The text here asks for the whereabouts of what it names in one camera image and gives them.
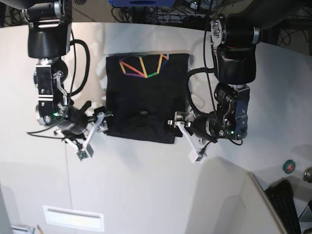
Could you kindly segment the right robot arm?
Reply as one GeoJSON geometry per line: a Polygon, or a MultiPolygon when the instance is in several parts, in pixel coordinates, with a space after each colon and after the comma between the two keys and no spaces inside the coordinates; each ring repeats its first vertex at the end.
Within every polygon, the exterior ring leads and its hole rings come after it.
{"type": "Polygon", "coordinates": [[[43,133],[57,128],[61,140],[75,144],[86,140],[87,126],[98,120],[88,116],[91,107],[87,101],[81,108],[74,106],[72,97],[80,93],[89,76],[91,55],[87,44],[75,39],[72,32],[72,5],[84,4],[82,0],[35,0],[26,6],[22,13],[28,24],[28,56],[38,59],[34,72],[34,84],[38,89],[36,112],[38,122],[45,128],[27,132],[32,137],[44,137],[43,133]],[[71,46],[81,45],[86,54],[86,67],[81,85],[69,91],[64,87],[68,67],[62,57],[71,46]]]}

